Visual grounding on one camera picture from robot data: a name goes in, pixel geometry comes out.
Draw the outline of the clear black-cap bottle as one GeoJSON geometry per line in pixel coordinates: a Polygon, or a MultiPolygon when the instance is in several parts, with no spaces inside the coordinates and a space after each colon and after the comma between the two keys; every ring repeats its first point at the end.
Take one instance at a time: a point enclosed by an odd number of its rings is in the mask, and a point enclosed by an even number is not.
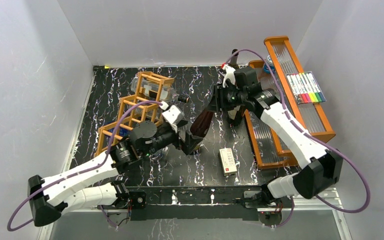
{"type": "MultiPolygon", "coordinates": [[[[151,82],[147,79],[142,79],[140,83],[139,92],[149,97],[150,99],[156,100],[158,95],[159,85],[151,82]]],[[[172,86],[163,85],[159,101],[171,102],[179,101],[188,103],[190,98],[185,94],[179,94],[172,86]]]]}

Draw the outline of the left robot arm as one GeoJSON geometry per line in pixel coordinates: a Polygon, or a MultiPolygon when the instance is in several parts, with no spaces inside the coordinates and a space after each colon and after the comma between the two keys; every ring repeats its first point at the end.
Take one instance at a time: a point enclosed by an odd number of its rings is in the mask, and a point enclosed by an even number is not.
{"type": "Polygon", "coordinates": [[[73,210],[97,205],[124,208],[130,200],[119,183],[92,185],[106,178],[122,174],[137,164],[143,157],[173,145],[186,155],[207,134],[203,126],[193,124],[181,137],[168,122],[156,126],[143,121],[129,134],[95,158],[60,174],[41,177],[34,175],[28,179],[29,206],[32,221],[36,227],[46,226],[58,220],[63,214],[73,210]]]}

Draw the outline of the brown gold-cap wine bottle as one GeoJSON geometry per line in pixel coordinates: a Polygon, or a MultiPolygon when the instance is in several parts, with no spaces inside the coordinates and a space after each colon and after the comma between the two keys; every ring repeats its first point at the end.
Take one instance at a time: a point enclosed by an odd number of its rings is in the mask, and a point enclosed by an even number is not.
{"type": "Polygon", "coordinates": [[[190,126],[191,135],[204,138],[211,127],[214,113],[210,106],[206,106],[190,126]]]}

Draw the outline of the dark green black-cap wine bottle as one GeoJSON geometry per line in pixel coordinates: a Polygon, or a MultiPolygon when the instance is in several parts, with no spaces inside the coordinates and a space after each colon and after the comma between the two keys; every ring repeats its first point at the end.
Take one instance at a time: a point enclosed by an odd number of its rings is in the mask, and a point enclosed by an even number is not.
{"type": "Polygon", "coordinates": [[[230,125],[232,125],[233,127],[236,127],[238,125],[240,125],[240,123],[242,122],[242,120],[244,119],[244,115],[245,115],[245,110],[246,109],[239,109],[239,110],[229,110],[227,112],[227,121],[230,125]]]}

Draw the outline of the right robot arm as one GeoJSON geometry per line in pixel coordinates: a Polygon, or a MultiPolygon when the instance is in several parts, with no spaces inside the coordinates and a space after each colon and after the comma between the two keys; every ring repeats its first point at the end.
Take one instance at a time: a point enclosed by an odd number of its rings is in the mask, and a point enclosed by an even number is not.
{"type": "Polygon", "coordinates": [[[275,207],[283,197],[301,195],[311,199],[340,179],[343,157],[312,139],[303,126],[283,106],[281,96],[272,88],[264,89],[252,67],[234,69],[225,64],[222,83],[213,88],[209,109],[231,111],[244,107],[269,126],[291,151],[301,170],[277,177],[261,187],[262,202],[275,207]]]}

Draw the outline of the dark green silver-cap wine bottle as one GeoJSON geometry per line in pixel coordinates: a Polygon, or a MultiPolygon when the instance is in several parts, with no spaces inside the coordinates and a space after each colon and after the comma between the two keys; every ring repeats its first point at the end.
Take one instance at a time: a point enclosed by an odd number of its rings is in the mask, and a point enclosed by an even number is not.
{"type": "Polygon", "coordinates": [[[238,49],[234,48],[231,51],[231,54],[232,54],[232,56],[231,56],[229,62],[224,63],[224,66],[229,66],[229,67],[234,68],[235,70],[238,70],[240,68],[238,63],[237,63],[238,56],[239,56],[238,49]]]}

